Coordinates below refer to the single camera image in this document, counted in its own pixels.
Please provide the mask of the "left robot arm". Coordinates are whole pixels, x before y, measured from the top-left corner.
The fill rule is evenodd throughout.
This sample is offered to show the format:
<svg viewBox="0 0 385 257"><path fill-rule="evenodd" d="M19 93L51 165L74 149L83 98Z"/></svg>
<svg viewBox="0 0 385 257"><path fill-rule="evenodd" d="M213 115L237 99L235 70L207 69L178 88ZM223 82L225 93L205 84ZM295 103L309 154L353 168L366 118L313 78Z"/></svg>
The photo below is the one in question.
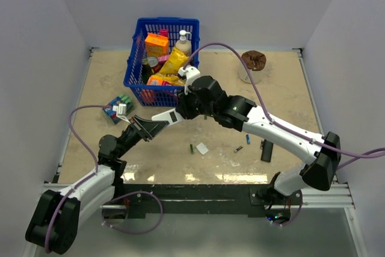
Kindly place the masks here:
<svg viewBox="0 0 385 257"><path fill-rule="evenodd" d="M67 252L86 219L104 203L118 204L124 199L121 176L126 162L121 156L140 140L152 140L168 125L167 120L133 116L121 136L102 137L96 166L90 173L62 190L46 190L40 196L25 239L49 253Z"/></svg>

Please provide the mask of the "white remote control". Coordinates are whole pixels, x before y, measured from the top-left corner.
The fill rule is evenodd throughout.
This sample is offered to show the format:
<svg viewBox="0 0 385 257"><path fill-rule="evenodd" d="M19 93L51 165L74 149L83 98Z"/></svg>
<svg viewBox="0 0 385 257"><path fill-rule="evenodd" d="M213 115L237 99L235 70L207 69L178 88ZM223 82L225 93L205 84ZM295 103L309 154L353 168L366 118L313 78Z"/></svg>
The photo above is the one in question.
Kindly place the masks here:
<svg viewBox="0 0 385 257"><path fill-rule="evenodd" d="M152 121L167 121L168 125L175 125L177 123L183 122L184 118L179 114L175 108L164 111L163 113L156 114L152 116Z"/></svg>

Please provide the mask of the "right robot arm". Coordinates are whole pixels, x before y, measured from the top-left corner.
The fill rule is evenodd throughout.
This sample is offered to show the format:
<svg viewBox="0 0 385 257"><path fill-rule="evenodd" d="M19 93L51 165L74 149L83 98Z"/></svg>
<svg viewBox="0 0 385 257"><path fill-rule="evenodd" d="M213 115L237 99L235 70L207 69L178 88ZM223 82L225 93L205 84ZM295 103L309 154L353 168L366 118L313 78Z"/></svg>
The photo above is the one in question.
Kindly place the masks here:
<svg viewBox="0 0 385 257"><path fill-rule="evenodd" d="M280 205L303 188L330 189L340 162L340 137L328 132L321 135L283 122L269 120L262 107L236 95L229 96L211 76L187 76L185 91L179 94L176 111L184 119L199 114L211 116L221 126L257 135L289 151L302 165L278 172L261 197Z"/></svg>

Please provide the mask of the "white battery cover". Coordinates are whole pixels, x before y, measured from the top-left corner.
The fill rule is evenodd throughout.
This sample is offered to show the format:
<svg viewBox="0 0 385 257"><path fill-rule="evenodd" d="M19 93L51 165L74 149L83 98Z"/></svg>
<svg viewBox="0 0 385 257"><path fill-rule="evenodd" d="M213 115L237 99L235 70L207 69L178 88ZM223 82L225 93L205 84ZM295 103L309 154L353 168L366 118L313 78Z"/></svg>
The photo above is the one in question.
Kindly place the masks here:
<svg viewBox="0 0 385 257"><path fill-rule="evenodd" d="M200 154L205 155L209 152L208 148L203 144L200 143L196 146L196 149L199 151Z"/></svg>

